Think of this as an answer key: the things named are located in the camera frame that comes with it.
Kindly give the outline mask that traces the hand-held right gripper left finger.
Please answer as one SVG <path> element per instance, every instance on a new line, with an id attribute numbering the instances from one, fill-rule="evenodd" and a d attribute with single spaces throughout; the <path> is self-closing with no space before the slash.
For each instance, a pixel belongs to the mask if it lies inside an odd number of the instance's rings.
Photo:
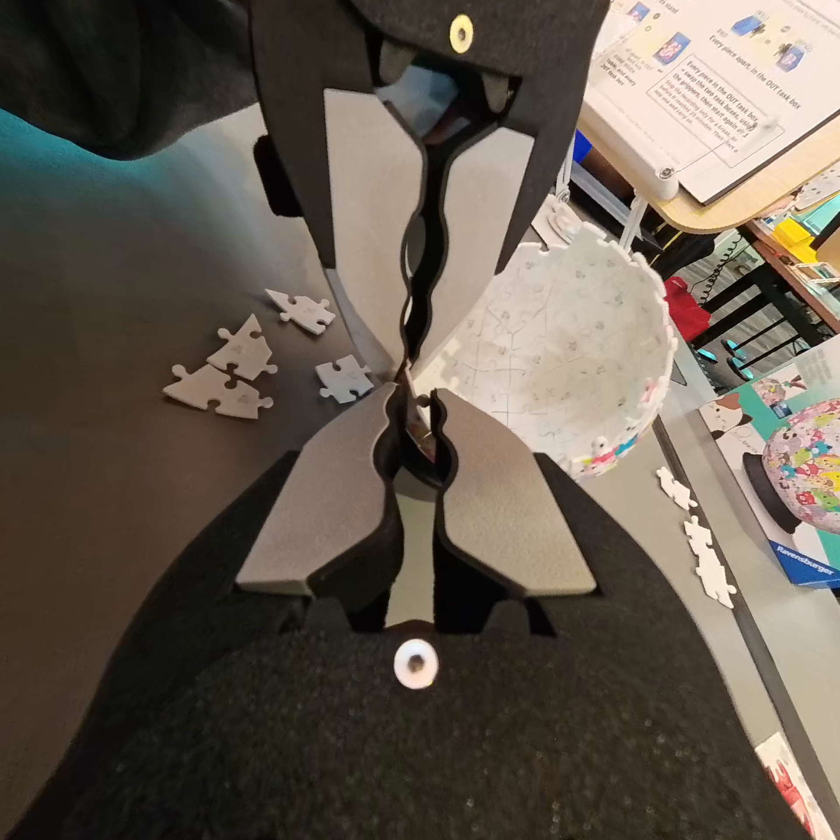
<path id="1" fill-rule="evenodd" d="M 303 446 L 236 577 L 239 590 L 337 601 L 352 628 L 385 629 L 403 567 L 394 489 L 404 389 L 378 386 Z"/>

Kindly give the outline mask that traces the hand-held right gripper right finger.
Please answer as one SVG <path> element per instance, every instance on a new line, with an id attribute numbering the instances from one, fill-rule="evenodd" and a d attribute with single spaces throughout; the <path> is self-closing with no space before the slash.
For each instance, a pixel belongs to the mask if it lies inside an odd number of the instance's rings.
<path id="1" fill-rule="evenodd" d="M 430 402 L 441 487 L 434 514 L 434 624 L 480 633 L 498 604 L 530 630 L 528 604 L 596 582 L 539 462 L 502 422 L 445 388 Z"/>

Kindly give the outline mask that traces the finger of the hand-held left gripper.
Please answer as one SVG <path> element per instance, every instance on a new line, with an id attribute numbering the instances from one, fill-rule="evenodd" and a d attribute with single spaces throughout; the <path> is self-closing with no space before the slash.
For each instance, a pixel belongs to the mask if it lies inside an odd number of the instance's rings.
<path id="1" fill-rule="evenodd" d="M 429 367 L 497 273 L 534 140 L 494 128 L 457 149 L 431 185 L 426 243 L 406 324 L 412 375 Z"/>
<path id="2" fill-rule="evenodd" d="M 426 155 L 391 102 L 331 88 L 323 99 L 335 261 L 325 274 L 362 361 L 398 370 L 406 234 L 424 198 Z"/>

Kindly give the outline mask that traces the colourful 3D puzzle ball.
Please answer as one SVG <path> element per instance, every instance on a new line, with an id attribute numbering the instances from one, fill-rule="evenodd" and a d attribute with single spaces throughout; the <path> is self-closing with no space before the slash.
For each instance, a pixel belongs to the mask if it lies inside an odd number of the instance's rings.
<path id="1" fill-rule="evenodd" d="M 414 384 L 449 389 L 585 481 L 651 428 L 677 346 L 660 276 L 583 223 L 567 245 L 520 244 Z"/>

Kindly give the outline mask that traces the colourful puzzle box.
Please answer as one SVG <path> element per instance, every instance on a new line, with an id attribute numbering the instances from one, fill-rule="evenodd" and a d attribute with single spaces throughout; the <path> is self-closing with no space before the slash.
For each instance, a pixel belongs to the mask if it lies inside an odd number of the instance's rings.
<path id="1" fill-rule="evenodd" d="M 789 582 L 839 590 L 839 337 L 699 407 Z"/>

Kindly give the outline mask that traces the white board stand base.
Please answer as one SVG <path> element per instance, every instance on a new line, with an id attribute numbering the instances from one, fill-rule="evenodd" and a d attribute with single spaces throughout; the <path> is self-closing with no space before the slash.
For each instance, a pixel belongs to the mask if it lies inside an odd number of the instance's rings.
<path id="1" fill-rule="evenodd" d="M 654 233 L 637 222 L 633 235 L 628 232 L 635 195 L 623 200 L 610 191 L 580 163 L 573 161 L 558 176 L 552 192 L 542 202 L 532 220 L 532 228 L 546 245 L 570 245 L 588 223 L 603 231 L 619 245 L 642 254 L 649 263 L 664 254 Z"/>

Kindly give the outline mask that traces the red storage bin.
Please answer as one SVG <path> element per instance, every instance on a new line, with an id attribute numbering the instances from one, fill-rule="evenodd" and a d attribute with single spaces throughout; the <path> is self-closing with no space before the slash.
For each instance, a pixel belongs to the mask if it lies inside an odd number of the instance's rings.
<path id="1" fill-rule="evenodd" d="M 687 343 L 695 341 L 711 323 L 711 314 L 690 293 L 680 276 L 665 280 L 665 303 L 679 335 Z"/>

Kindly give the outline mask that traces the cardboard box with printed sheet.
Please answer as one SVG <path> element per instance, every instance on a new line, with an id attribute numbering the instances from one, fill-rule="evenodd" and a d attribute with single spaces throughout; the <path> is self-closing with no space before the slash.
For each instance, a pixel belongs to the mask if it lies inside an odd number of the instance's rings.
<path id="1" fill-rule="evenodd" d="M 688 233 L 761 216 L 838 162 L 839 2 L 613 2 L 578 129 Z"/>

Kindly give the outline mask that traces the wooden table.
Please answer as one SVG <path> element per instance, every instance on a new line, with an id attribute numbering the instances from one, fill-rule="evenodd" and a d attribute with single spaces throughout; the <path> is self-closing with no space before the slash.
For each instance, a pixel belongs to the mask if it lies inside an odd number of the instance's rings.
<path id="1" fill-rule="evenodd" d="M 771 231 L 759 220 L 742 226 L 755 241 L 752 248 L 771 266 L 793 293 L 834 333 L 839 332 L 838 278 L 807 277 L 793 262 L 791 252 L 774 239 Z"/>

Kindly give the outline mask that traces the printed instruction sheet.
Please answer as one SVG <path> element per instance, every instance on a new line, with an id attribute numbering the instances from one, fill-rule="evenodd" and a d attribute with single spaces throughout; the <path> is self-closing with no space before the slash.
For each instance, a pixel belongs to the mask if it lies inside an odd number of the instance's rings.
<path id="1" fill-rule="evenodd" d="M 758 745 L 755 752 L 766 774 L 809 837 L 835 839 L 783 733 L 777 731 Z"/>

